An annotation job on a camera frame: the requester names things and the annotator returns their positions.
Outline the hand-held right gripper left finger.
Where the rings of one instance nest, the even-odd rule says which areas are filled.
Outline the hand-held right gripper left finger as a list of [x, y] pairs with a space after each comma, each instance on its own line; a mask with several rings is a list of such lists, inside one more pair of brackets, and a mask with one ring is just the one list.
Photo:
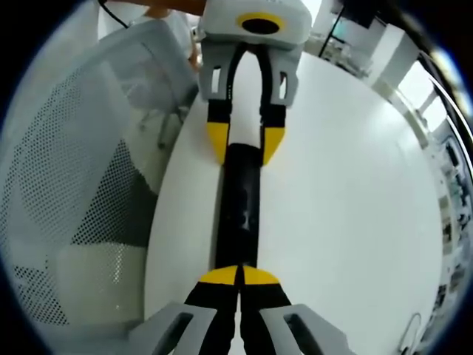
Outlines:
[[238, 266], [201, 276], [183, 303], [170, 302], [129, 333], [130, 354], [227, 352], [234, 335]]

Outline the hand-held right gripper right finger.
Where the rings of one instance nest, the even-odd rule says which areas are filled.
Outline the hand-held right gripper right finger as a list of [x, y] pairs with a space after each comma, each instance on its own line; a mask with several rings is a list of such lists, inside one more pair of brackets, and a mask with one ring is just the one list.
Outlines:
[[247, 354], [351, 354], [347, 336], [305, 304], [293, 304], [271, 273], [242, 267], [240, 334]]

